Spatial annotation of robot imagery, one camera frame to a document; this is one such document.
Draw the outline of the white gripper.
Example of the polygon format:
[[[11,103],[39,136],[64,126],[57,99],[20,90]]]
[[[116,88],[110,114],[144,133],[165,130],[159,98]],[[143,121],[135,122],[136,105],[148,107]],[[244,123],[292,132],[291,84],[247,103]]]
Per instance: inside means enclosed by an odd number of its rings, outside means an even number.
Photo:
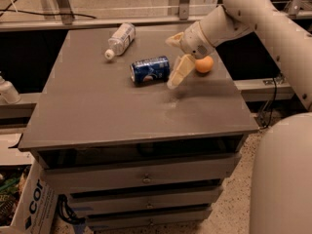
[[[167,86],[175,89],[195,68],[195,60],[203,59],[212,53],[215,48],[206,39],[200,23],[194,22],[184,32],[180,32],[166,39],[165,43],[171,47],[181,48],[186,55],[177,57]]]

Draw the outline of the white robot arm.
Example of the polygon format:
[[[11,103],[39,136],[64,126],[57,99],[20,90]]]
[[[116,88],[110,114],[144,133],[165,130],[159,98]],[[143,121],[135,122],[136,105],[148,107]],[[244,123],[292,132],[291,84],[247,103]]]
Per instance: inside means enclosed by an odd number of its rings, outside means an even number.
[[[222,0],[166,40],[183,51],[168,87],[219,44],[256,34],[306,109],[312,106],[312,36],[270,0]],[[253,162],[250,234],[312,234],[312,112],[285,118],[262,137]]]

